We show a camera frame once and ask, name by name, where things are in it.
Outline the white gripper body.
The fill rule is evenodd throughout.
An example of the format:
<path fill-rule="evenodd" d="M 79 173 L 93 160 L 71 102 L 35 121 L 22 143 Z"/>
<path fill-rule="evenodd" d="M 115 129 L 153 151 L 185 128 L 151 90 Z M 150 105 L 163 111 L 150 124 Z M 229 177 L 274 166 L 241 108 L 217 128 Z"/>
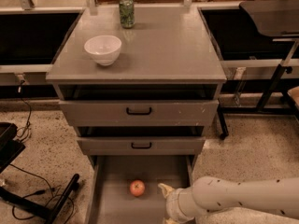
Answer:
<path fill-rule="evenodd" d="M 170 190 L 165 197 L 165 207 L 168 220 L 176 224 L 184 224 L 194 219 L 190 189 Z"/>

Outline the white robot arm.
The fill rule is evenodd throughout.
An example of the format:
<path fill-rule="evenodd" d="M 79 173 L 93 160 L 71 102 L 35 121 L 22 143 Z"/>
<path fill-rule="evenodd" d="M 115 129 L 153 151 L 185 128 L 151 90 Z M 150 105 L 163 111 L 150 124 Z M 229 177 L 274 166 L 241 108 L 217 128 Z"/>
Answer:
<path fill-rule="evenodd" d="M 196 217 L 230 208 L 246 208 L 277 216 L 299 218 L 299 178 L 231 182 L 204 176 L 185 189 L 159 183 L 169 219 L 165 224 L 184 224 Z"/>

